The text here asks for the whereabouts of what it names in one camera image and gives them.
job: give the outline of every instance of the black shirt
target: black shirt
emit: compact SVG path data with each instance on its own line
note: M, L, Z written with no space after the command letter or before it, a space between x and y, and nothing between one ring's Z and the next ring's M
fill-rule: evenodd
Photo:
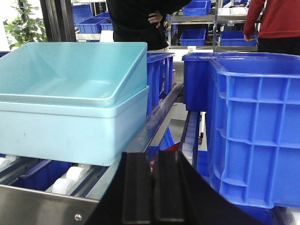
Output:
M148 50L168 46L163 26L151 24L149 14L158 10L162 16L180 10L191 0L106 0L112 19L114 41L143 41Z

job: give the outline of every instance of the person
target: person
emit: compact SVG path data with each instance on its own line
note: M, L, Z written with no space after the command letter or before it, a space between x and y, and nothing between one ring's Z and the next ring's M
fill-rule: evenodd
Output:
M223 6L227 5L231 0L224 0ZM248 0L234 0L232 7L246 7Z
M148 50L168 47L162 18L191 0L106 0L114 41L147 42Z
M255 23L266 0L251 0L244 39L253 40ZM300 55L300 1L268 0L261 17L258 52Z

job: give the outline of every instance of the green plant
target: green plant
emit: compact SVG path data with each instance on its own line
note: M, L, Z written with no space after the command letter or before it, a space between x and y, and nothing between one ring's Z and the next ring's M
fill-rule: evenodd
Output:
M27 0L20 0L20 2L23 6L12 6L19 15L5 25L6 33L10 35L8 36L10 49L20 47L27 42L47 41L44 22L29 17L34 15L32 10L39 8L33 7Z

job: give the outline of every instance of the red object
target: red object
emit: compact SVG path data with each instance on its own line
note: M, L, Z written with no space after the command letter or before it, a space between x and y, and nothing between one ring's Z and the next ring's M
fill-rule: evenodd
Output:
M265 0L251 0L244 34L256 32L255 23L264 7ZM291 38L300 37L300 1L299 0L268 0L262 16L260 38Z
M169 148L163 150L163 151L177 151L179 149L180 146L180 142L170 146ZM151 169L151 173L153 172L153 167L154 167L154 162L156 159L156 155L152 158L151 162L150 162L150 169Z

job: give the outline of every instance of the blue plastic bin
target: blue plastic bin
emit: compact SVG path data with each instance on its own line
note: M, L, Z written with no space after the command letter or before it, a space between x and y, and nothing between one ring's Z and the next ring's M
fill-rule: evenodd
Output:
M182 9L183 15L206 15L207 4L207 1L192 1Z
M96 16L94 16L94 18L109 18L109 12L103 12L103 13L100 13Z
M102 27L101 23L105 21L106 18L90 18L88 20L80 22L77 27L82 34L99 34L101 33Z
M102 30L113 30L112 20L109 18L109 19L102 21L101 27L102 27Z
M152 106L159 104L161 94L168 94L173 83L174 53L147 53L147 74L149 85L148 114L152 113Z
M46 191L58 178L65 174L71 166L72 164L68 162L45 159L15 179L10 185Z
M207 60L211 185L235 204L299 206L300 57Z
M243 30L222 31L221 46L255 46L257 35L253 34L253 36L255 37L253 41L246 41Z
M194 52L182 57L184 61L184 103L187 111L207 112L209 78L212 67L209 59L218 58L268 58L291 59L299 57L293 55L281 55L275 53L247 53L247 52Z
M180 45L202 46L204 45L206 29L185 29L180 37Z
M197 1L206 1L206 13L208 13L210 11L210 4L211 4L211 0L192 0L192 2L197 2Z
M147 148L147 156L149 161L153 159L153 157L157 154L158 151L163 151L174 144L176 144L176 142L172 137L170 127L167 127L167 130L165 131L164 136L161 139L159 145L150 145Z
M197 171L205 180L209 180L208 154L206 150L198 151ZM274 225L272 214L268 209L236 205L238 208L258 219L265 225Z
M10 52L0 52L0 57L5 56L7 53L10 53Z
M72 10L75 25L93 16L90 4L75 5L72 6Z

